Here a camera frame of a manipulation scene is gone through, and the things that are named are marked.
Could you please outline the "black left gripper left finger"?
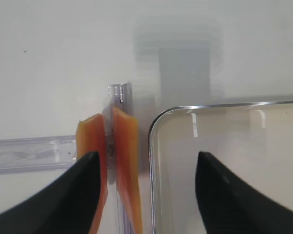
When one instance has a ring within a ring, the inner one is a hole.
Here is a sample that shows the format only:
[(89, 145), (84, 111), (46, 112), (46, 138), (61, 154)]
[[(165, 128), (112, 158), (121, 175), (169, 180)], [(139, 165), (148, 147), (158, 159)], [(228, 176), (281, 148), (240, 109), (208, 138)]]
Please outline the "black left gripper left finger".
[(58, 179), (0, 214), (0, 234), (87, 234), (100, 196), (100, 159), (84, 155)]

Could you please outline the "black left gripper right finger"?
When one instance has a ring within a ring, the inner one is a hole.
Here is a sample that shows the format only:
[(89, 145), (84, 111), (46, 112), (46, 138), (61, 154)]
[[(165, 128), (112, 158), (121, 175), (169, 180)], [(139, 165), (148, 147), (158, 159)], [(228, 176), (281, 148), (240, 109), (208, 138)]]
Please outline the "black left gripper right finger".
[(196, 200), (209, 234), (293, 234), (293, 211), (239, 178), (214, 155), (199, 152)]

